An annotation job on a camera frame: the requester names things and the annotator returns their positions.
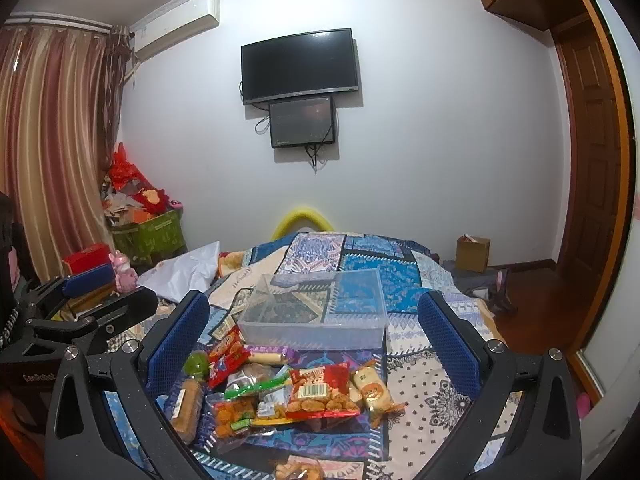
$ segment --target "bed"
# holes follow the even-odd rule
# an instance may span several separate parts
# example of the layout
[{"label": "bed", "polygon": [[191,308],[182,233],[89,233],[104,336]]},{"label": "bed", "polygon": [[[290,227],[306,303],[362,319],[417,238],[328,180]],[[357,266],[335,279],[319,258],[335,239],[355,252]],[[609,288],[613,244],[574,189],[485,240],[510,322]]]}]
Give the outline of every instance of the bed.
[{"label": "bed", "polygon": [[[296,233],[244,252],[242,267],[208,291],[210,317],[198,344],[216,342],[234,324],[262,274],[319,270],[377,269],[385,295],[389,324],[382,348],[357,351],[301,352],[295,367],[348,361],[359,365],[375,360],[396,402],[406,405],[404,415],[391,415],[373,429],[366,414],[321,433],[294,426],[263,436],[252,436],[240,449],[221,456],[206,446],[207,414],[192,445],[196,459],[217,480],[268,480],[274,462],[291,456],[320,460],[330,478],[354,480],[409,480],[440,447],[470,399],[455,391],[417,320],[417,301],[430,289],[439,290],[455,313],[468,320],[485,340],[502,339],[481,300],[460,293],[451,275],[416,242],[354,233]],[[114,339],[141,339],[153,323],[168,316],[173,305],[160,301],[156,316]],[[178,386],[159,399],[171,408]],[[492,439],[476,470],[494,460],[516,411],[519,396],[511,394]],[[132,459],[151,468],[131,431],[116,394],[108,402]]]}]

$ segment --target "small screen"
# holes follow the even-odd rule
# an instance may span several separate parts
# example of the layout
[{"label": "small screen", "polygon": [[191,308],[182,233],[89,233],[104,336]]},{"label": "small screen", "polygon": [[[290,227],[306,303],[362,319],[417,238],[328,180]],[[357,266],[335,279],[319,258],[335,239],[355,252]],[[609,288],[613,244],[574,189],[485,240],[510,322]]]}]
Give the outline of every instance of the small screen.
[{"label": "small screen", "polygon": [[330,96],[280,101],[269,106],[271,147],[334,142]]},{"label": "small screen", "polygon": [[358,89],[350,28],[244,45],[241,58],[242,100],[246,104]]}]

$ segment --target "striped curtain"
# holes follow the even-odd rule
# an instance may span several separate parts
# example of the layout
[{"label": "striped curtain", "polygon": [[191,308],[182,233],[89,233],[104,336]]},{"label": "striped curtain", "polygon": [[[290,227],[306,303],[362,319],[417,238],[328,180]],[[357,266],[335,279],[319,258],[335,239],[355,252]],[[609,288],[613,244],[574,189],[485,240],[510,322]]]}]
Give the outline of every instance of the striped curtain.
[{"label": "striped curtain", "polygon": [[65,256],[111,243],[98,193],[107,38],[0,28],[0,190],[15,203],[41,280],[62,274]]}]

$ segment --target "door frame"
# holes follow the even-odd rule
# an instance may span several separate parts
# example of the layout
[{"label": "door frame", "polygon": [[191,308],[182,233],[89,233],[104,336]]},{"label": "door frame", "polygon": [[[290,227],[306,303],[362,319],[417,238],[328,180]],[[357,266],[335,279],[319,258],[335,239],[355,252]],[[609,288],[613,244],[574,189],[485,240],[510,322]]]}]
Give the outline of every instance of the door frame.
[{"label": "door frame", "polygon": [[[586,312],[582,325],[578,330],[574,341],[569,347],[567,359],[572,365],[574,371],[578,375],[578,378],[585,387],[587,393],[591,398],[591,402],[595,404],[601,398],[600,389],[594,384],[593,378],[589,371],[586,370],[584,364],[577,355],[577,352],[583,348],[593,333],[600,317],[602,316],[604,307],[609,300],[611,291],[615,284],[620,270],[620,263],[626,248],[626,240],[628,237],[629,226],[632,220],[633,204],[634,204],[634,190],[636,188],[636,147],[634,142],[634,128],[632,124],[632,115],[630,108],[630,100],[628,89],[626,86],[626,79],[618,57],[618,51],[613,43],[611,34],[609,33],[609,27],[604,21],[600,10],[594,0],[582,0],[584,7],[586,8],[585,15],[577,16],[572,20],[569,20],[565,24],[560,25],[552,33],[554,34],[554,42],[556,42],[555,33],[566,30],[568,27],[577,25],[577,23],[583,22],[585,19],[591,20],[593,27],[596,30],[596,35],[600,42],[604,54],[604,61],[611,76],[611,83],[613,87],[613,93],[616,100],[616,115],[618,117],[618,131],[620,134],[620,190],[618,193],[618,204],[616,206],[616,221],[611,237],[611,244],[609,247],[609,253],[605,261],[604,268],[602,270],[602,277],[600,283],[596,289],[590,306]],[[567,101],[569,104],[569,117],[570,117],[570,131],[571,131],[571,150],[572,154],[576,149],[576,131],[574,120],[574,108],[573,101],[571,99],[571,89],[567,84],[568,78],[566,76],[566,63],[560,49],[556,46],[558,56],[560,59],[560,65],[562,68],[562,77],[565,81]],[[560,250],[559,263],[562,263],[564,259],[566,248],[568,244],[568,227],[570,220],[574,213],[575,205],[575,178],[576,178],[576,165],[577,161],[575,157],[571,157],[571,183],[569,190],[569,202],[567,206],[567,220],[564,226],[564,233],[562,236],[562,245]]]}]

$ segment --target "white plastic bag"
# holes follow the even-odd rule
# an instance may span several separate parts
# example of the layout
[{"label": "white plastic bag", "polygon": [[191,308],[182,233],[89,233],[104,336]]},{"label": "white plastic bag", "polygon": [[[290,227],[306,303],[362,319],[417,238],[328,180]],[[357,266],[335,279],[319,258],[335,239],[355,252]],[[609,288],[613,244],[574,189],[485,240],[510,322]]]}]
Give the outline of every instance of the white plastic bag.
[{"label": "white plastic bag", "polygon": [[220,242],[160,262],[138,279],[158,296],[179,303],[190,290],[207,290],[218,272]]}]

